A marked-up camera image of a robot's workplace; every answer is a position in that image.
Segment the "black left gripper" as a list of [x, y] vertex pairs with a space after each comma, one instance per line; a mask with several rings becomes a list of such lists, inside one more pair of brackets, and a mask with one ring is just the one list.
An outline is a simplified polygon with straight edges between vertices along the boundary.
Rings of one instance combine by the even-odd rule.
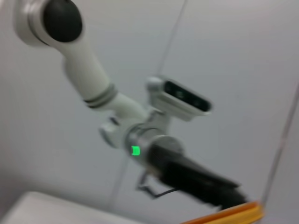
[[159, 180], [199, 201], [220, 209], [247, 203], [239, 184], [195, 163], [181, 153], [154, 145], [148, 163], [159, 172]]

